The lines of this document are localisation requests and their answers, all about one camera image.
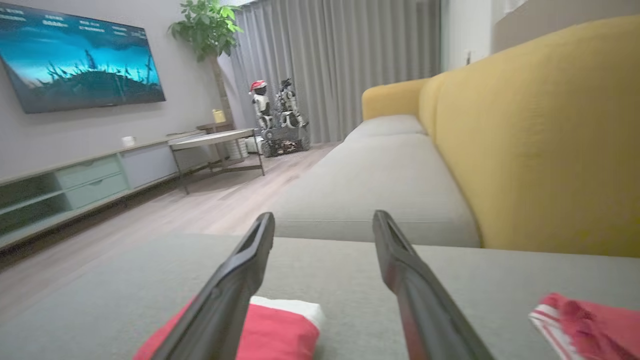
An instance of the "green leaves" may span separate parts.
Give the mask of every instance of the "green leaves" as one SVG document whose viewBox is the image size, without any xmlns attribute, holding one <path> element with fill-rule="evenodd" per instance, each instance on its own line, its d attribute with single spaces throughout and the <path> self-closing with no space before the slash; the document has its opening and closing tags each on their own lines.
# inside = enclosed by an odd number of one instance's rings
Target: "green leaves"
<svg viewBox="0 0 640 360">
<path fill-rule="evenodd" d="M 236 25 L 237 6 L 220 6 L 218 0 L 186 0 L 180 7 L 184 20 L 174 22 L 169 31 L 191 44 L 198 61 L 210 55 L 231 55 L 237 46 L 234 33 L 244 32 Z"/>
</svg>

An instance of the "tv screen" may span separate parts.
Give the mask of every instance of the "tv screen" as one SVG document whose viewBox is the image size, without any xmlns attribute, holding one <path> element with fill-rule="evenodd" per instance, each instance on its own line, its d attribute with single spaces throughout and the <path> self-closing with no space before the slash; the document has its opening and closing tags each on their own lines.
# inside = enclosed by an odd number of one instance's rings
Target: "tv screen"
<svg viewBox="0 0 640 360">
<path fill-rule="evenodd" d="M 0 58 L 26 113 L 165 101 L 142 28 L 0 3 Z"/>
</svg>

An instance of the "drawer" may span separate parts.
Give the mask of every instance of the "drawer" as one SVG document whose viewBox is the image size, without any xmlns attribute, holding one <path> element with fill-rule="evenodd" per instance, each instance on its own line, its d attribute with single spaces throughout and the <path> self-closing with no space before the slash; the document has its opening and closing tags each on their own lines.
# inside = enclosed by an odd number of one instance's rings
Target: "drawer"
<svg viewBox="0 0 640 360">
<path fill-rule="evenodd" d="M 118 159 L 110 156 L 58 170 L 56 178 L 63 189 L 69 189 L 118 172 Z"/>
<path fill-rule="evenodd" d="M 67 199 L 72 208 L 79 209 L 126 190 L 127 182 L 124 176 L 117 174 L 68 191 Z"/>
</svg>

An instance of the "gray curtain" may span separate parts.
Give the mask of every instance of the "gray curtain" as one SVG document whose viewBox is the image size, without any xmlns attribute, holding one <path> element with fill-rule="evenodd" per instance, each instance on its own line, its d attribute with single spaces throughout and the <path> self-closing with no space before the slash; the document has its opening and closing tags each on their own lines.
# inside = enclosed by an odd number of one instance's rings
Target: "gray curtain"
<svg viewBox="0 0 640 360">
<path fill-rule="evenodd" d="M 343 140 L 362 121 L 372 86 L 439 72 L 439 0 L 258 0 L 242 7 L 232 63 L 246 89 L 266 80 L 271 100 L 293 78 L 312 142 Z"/>
</svg>

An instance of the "white stripe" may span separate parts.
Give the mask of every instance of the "white stripe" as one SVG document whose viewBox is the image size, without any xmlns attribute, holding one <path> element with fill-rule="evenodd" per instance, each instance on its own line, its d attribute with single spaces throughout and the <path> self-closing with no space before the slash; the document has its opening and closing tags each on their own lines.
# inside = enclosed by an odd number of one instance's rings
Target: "white stripe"
<svg viewBox="0 0 640 360">
<path fill-rule="evenodd" d="M 554 318 L 559 318 L 560 317 L 560 313 L 558 313 L 558 310 L 556 308 L 554 308 L 554 307 L 549 306 L 549 305 L 540 304 L 540 305 L 536 306 L 536 310 L 543 311 L 543 312 L 553 316 Z"/>
<path fill-rule="evenodd" d="M 284 310 L 290 313 L 302 315 L 314 324 L 318 331 L 322 331 L 325 317 L 319 304 L 300 300 L 271 300 L 260 296 L 251 297 L 250 302 L 251 304 L 270 307 L 271 309 Z"/>
<path fill-rule="evenodd" d="M 544 316 L 536 313 L 529 314 L 529 319 L 531 320 L 533 325 L 538 329 L 538 331 L 540 331 L 540 333 L 545 337 L 545 339 L 547 339 L 551 347 L 557 352 L 558 356 L 560 356 L 561 359 L 564 359 L 564 352 L 562 351 L 562 349 L 557 347 L 555 341 L 551 337 L 551 334 L 547 333 L 547 330 L 545 330 L 543 325 L 547 326 L 548 331 L 550 331 L 553 334 L 553 336 L 561 344 L 561 346 L 566 350 L 566 352 L 569 353 L 570 355 L 569 360 L 585 360 L 580 354 L 577 353 L 576 349 L 571 345 L 571 342 L 572 342 L 571 338 L 567 334 L 565 334 L 564 331 L 562 331 L 562 328 L 560 327 L 560 324 L 558 322 L 553 321 L 549 318 L 545 318 Z"/>
<path fill-rule="evenodd" d="M 556 351 L 556 353 L 558 354 L 558 356 L 560 357 L 560 359 L 564 359 L 564 353 L 562 352 L 562 350 L 560 348 L 558 348 L 556 346 L 556 343 L 554 342 L 554 340 L 551 338 L 550 334 L 548 334 L 544 328 L 544 324 L 545 322 L 539 321 L 537 319 L 531 319 L 531 322 L 536 326 L 536 328 L 538 329 L 538 331 L 540 331 L 540 333 L 545 337 L 545 339 L 547 339 L 547 341 L 549 342 L 549 344 L 551 345 L 552 348 L 554 348 L 554 350 Z"/>
</svg>

